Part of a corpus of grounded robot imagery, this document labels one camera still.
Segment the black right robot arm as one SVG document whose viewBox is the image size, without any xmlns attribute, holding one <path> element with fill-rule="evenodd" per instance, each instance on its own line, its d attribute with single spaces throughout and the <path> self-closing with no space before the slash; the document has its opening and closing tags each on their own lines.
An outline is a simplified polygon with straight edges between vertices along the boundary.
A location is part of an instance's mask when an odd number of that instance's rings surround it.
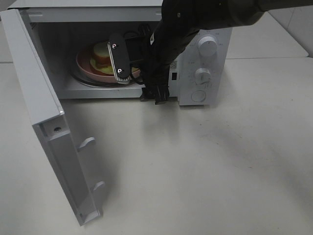
<svg viewBox="0 0 313 235">
<path fill-rule="evenodd" d="M 155 104 L 168 100 L 170 64 L 185 51 L 201 30 L 248 26 L 265 12 L 274 9 L 312 5 L 311 0 L 165 0 L 161 20 L 154 30 L 147 24 L 138 28 L 140 61 L 131 65 L 140 69 L 135 79 L 144 85 L 140 99 L 154 99 Z"/>
</svg>

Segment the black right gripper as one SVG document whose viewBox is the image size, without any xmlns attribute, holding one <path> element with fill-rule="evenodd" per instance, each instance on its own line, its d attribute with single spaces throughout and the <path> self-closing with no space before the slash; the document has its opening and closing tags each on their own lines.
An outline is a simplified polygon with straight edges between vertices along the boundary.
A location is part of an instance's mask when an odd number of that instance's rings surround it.
<svg viewBox="0 0 313 235">
<path fill-rule="evenodd" d="M 153 99 L 156 105 L 169 99 L 169 68 L 176 58 L 176 46 L 168 38 L 161 36 L 151 43 L 154 35 L 149 24 L 140 24 L 134 36 L 124 40 L 130 66 L 140 69 L 140 76 L 131 78 L 142 88 L 141 101 Z"/>
</svg>

